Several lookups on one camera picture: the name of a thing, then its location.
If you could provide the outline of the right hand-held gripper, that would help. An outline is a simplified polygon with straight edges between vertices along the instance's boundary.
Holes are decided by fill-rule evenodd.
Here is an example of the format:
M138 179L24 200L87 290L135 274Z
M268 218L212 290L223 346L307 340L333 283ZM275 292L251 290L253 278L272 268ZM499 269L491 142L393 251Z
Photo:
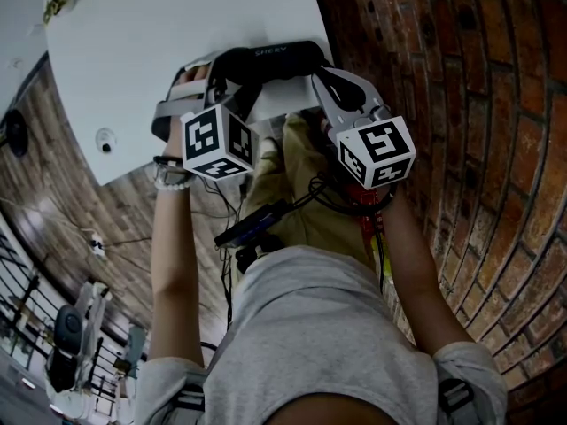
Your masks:
M343 69L325 67L311 82L330 123L339 163L366 190L408 176L416 147L401 116L392 116L376 88Z

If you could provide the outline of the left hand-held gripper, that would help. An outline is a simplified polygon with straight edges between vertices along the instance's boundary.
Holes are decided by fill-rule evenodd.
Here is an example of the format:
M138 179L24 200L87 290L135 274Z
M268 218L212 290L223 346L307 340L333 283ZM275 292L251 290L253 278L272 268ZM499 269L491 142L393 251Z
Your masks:
M234 52L224 51L182 66L151 125L152 133L166 141L165 125L178 118L183 168L212 181L250 174L256 163L259 136L246 121L262 84L242 86L231 79L233 60ZM209 66L204 80L180 83L183 72L202 65Z

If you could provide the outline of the person's left forearm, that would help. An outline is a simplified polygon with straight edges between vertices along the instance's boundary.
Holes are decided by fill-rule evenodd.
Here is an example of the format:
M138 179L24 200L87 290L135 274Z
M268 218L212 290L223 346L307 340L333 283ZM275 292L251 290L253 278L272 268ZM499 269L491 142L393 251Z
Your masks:
M151 286L149 358L181 358L204 366L198 262L188 188L158 191L151 240Z

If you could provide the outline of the person's right forearm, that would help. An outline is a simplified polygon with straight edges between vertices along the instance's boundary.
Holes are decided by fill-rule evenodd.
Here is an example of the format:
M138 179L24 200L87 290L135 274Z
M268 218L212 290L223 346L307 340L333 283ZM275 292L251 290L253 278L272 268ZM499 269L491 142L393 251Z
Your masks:
M403 192L382 211L392 279L417 348L434 355L472 338L449 308L430 248Z

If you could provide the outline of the white shoe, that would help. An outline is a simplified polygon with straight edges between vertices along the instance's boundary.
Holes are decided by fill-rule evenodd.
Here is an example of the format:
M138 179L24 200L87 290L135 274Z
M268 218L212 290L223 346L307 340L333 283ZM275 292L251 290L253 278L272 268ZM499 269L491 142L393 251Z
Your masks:
M273 137L266 137L260 142L260 151L259 156L262 159L265 158L280 158L281 157L281 150L278 145L278 142Z

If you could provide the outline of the white table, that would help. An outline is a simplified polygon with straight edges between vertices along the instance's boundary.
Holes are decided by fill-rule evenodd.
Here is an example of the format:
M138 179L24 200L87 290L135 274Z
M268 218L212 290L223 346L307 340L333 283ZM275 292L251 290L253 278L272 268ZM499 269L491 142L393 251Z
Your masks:
M151 121L182 66L217 50L305 40L330 55L316 0L75 0L45 33L68 122L101 185L161 153ZM97 149L100 128L116 135L109 155Z

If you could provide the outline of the black wrist band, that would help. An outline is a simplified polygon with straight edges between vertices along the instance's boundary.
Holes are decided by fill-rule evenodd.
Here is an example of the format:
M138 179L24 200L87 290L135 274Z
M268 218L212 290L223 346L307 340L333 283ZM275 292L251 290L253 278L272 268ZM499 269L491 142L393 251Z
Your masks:
M153 158L155 167L154 178L161 182L181 182L191 178L192 173L183 168L183 160L171 156L155 156Z

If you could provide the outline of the person's khaki trousers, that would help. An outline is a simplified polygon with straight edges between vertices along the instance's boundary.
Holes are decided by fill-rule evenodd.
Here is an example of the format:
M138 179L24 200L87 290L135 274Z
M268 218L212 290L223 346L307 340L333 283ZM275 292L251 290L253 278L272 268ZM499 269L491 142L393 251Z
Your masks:
M332 164L317 145L321 132L303 116L290 113L283 125L280 158L259 158L252 185L244 203L246 217L278 200L293 203L308 192L318 174L330 177ZM284 246L306 245L352 257L371 271L376 263L367 252L357 218L331 210L312 200L284 216L268 232L278 236Z

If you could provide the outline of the black device with blue label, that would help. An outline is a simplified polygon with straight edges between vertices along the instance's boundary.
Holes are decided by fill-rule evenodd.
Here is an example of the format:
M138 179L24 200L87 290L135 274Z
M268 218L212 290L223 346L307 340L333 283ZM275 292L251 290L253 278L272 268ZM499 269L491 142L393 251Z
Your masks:
M272 205L263 205L250 215L215 237L217 248L237 248L247 245L262 235L291 210L291 204L281 199Z

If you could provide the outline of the black waist clip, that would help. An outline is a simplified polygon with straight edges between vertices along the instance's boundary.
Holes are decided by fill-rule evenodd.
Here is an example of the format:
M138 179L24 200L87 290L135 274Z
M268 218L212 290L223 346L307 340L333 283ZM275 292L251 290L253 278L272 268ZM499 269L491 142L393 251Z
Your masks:
M246 270L253 262L269 253L282 250L283 248L283 242L276 235L263 233L256 236L247 244L237 249L234 255L237 271L240 274L245 274Z

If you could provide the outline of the small yellow-green object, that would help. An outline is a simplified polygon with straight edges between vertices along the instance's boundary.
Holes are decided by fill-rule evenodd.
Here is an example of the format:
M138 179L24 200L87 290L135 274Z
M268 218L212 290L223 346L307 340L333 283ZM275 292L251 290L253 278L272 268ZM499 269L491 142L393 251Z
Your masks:
M380 233L376 240L376 254L379 263L379 272L381 282L385 282L386 279L392 277L392 267L390 261L390 254L388 250L388 245L386 242L385 235Z

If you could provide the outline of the small potted green plant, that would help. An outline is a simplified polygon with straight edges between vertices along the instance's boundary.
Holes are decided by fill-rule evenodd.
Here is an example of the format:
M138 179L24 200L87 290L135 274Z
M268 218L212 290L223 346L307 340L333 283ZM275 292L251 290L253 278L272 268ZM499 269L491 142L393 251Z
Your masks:
M47 0L43 10L43 24L47 26L56 16L74 7L75 0Z

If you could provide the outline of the black standing fan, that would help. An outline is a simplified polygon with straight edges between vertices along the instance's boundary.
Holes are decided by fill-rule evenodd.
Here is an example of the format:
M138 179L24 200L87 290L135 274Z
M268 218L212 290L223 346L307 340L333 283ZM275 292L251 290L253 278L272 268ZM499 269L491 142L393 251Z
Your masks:
M28 148L26 121L17 109L9 110L0 121L0 148L8 146L16 158L26 155Z

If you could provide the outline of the person's grey t-shirt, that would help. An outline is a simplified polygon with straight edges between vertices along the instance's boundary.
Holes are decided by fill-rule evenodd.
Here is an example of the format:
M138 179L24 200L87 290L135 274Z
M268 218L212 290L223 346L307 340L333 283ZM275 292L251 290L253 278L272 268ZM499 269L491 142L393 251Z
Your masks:
M239 283L234 320L208 368L175 358L139 373L135 425L170 425L176 394L205 394L200 425L263 425L309 394L358 398L398 425L439 425L439 384L465 381L478 425L503 425L506 385L481 344L418 351L392 323L375 274L308 247L267 255Z

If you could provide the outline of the black metal railing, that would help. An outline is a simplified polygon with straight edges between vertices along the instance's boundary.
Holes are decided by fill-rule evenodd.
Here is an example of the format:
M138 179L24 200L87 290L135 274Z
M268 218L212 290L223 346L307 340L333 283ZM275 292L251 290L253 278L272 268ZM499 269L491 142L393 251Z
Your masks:
M50 316L41 297L39 282L0 229L0 349L30 372L50 352Z

